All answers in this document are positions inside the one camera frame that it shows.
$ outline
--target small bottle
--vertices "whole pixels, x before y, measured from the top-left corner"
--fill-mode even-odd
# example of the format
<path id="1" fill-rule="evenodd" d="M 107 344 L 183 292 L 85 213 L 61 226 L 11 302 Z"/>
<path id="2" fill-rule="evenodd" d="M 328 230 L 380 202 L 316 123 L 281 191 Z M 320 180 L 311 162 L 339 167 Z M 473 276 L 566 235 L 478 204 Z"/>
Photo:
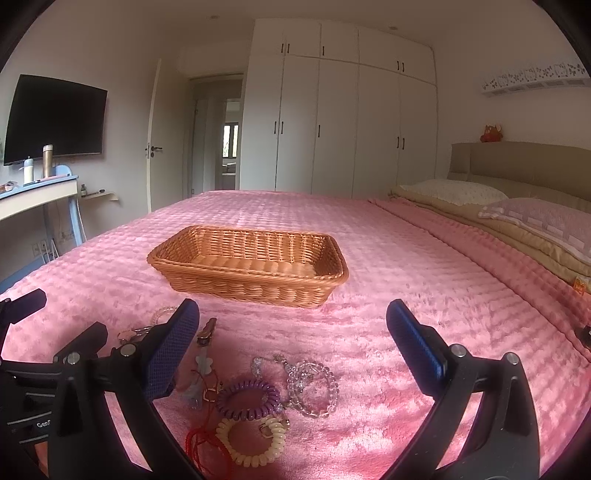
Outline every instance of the small bottle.
<path id="1" fill-rule="evenodd" d="M 27 183 L 33 183 L 35 181 L 35 179 L 33 177 L 33 159 L 32 158 L 28 158 L 25 160 L 25 165 L 22 168 L 22 170 L 24 173 L 23 185 L 26 185 Z"/>
<path id="2" fill-rule="evenodd" d="M 43 178 L 53 175 L 53 145 L 43 147 Z"/>

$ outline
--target pillow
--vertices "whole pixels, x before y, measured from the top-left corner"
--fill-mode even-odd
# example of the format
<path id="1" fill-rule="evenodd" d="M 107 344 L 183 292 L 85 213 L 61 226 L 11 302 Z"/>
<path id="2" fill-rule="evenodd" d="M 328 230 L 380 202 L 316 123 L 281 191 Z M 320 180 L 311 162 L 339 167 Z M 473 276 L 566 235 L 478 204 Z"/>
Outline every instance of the pillow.
<path id="1" fill-rule="evenodd" d="M 454 205 L 465 205 L 467 203 L 488 205 L 508 198 L 500 190 L 488 185 L 461 180 L 425 180 L 416 185 L 400 185 L 400 188 L 408 192 L 435 197 Z"/>
<path id="2" fill-rule="evenodd" d="M 591 215 L 574 208 L 520 198 L 485 206 L 480 218 L 511 222 L 560 245 L 581 262 L 591 265 Z"/>

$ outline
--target wicker basket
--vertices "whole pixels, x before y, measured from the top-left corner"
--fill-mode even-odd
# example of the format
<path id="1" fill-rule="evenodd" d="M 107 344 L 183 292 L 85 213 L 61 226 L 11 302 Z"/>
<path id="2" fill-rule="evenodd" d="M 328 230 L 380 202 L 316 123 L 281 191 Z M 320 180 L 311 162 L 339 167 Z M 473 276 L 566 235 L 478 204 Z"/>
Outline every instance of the wicker basket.
<path id="1" fill-rule="evenodd" d="M 177 291 L 291 307 L 323 304 L 349 277 L 335 239 L 322 233 L 190 226 L 147 260 Z"/>

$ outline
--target beige comforter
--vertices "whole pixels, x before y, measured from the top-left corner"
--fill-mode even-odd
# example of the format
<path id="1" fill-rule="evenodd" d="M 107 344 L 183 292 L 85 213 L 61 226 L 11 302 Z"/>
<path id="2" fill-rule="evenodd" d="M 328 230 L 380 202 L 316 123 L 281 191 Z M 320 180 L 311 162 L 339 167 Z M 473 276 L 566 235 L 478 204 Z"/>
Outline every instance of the beige comforter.
<path id="1" fill-rule="evenodd" d="M 581 260 L 572 256 L 561 246 L 548 239 L 542 238 L 512 223 L 489 218 L 479 218 L 478 212 L 482 208 L 481 205 L 454 205 L 433 197 L 408 192 L 400 187 L 393 188 L 392 196 L 406 198 L 440 215 L 452 218 L 465 225 L 481 228 L 533 258 L 570 285 L 574 283 L 578 275 L 591 277 L 591 265 L 581 262 Z M 591 293 L 591 282 L 587 285 L 587 291 Z"/>

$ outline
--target doorway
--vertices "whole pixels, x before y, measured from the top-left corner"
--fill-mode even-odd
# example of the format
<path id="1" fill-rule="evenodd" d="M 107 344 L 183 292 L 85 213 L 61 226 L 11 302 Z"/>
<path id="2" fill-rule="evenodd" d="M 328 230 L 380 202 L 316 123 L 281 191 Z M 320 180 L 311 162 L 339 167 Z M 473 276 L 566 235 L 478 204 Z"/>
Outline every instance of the doorway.
<path id="1" fill-rule="evenodd" d="M 236 189 L 242 125 L 242 75 L 192 80 L 195 104 L 191 194 Z"/>

